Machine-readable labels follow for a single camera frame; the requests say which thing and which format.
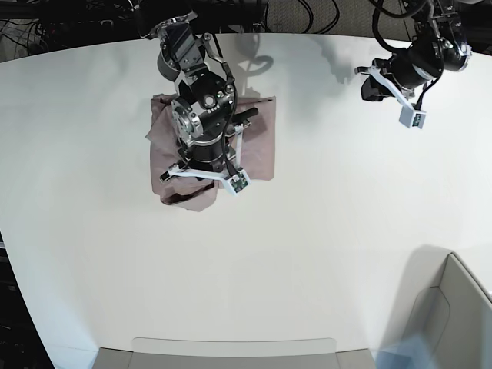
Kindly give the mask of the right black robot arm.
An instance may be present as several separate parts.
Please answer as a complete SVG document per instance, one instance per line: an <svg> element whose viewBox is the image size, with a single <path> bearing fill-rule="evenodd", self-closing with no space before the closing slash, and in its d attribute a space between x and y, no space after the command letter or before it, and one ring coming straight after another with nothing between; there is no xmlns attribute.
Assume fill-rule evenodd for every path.
<svg viewBox="0 0 492 369"><path fill-rule="evenodd" d="M215 36L194 33L191 21L197 15L186 1L133 1L131 10L140 37L159 40L158 70L176 90L171 116L180 159L161 180L193 173L203 179L243 175L239 150L229 144L241 138L258 109L237 110L235 78Z"/></svg>

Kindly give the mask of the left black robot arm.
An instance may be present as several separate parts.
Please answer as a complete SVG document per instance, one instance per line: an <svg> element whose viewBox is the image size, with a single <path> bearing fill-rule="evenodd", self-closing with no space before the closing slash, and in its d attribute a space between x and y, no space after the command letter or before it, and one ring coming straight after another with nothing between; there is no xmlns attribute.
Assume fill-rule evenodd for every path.
<svg viewBox="0 0 492 369"><path fill-rule="evenodd" d="M390 12L382 1L372 1L372 32L377 43L391 53L388 59L376 58L371 65L385 81L392 83L405 98L414 97L414 89L422 87L417 100L422 103L428 89L444 71L462 71L471 57L471 47L462 28L453 1L404 1L403 11ZM382 15L414 21L415 36L406 48L389 45L379 31Z"/></svg>

